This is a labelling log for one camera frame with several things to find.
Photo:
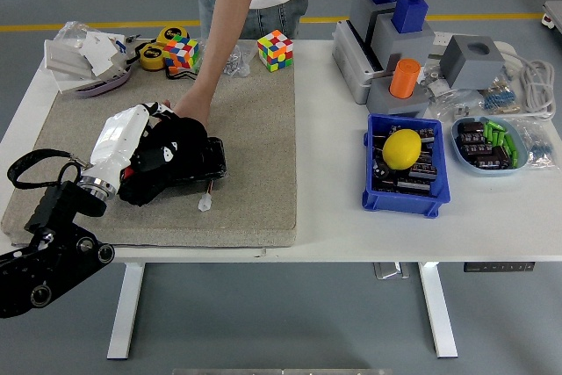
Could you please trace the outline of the person's hand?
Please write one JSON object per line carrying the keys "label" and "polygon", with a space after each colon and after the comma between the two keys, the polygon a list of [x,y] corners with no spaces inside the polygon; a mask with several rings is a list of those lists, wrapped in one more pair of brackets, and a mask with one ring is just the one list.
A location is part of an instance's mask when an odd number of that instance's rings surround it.
{"label": "person's hand", "polygon": [[208,125],[213,92],[189,89],[174,105],[166,99],[163,104],[180,118],[195,119],[203,126]]}

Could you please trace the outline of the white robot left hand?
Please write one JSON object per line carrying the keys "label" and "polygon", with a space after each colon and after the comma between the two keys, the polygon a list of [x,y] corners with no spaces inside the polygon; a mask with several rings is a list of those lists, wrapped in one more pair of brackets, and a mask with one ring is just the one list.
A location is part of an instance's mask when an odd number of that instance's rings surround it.
{"label": "white robot left hand", "polygon": [[90,154],[91,166],[83,172],[82,182],[93,177],[102,187],[117,191],[121,172],[131,164],[150,117],[172,117],[175,113],[166,105],[148,103],[118,112],[105,121]]}

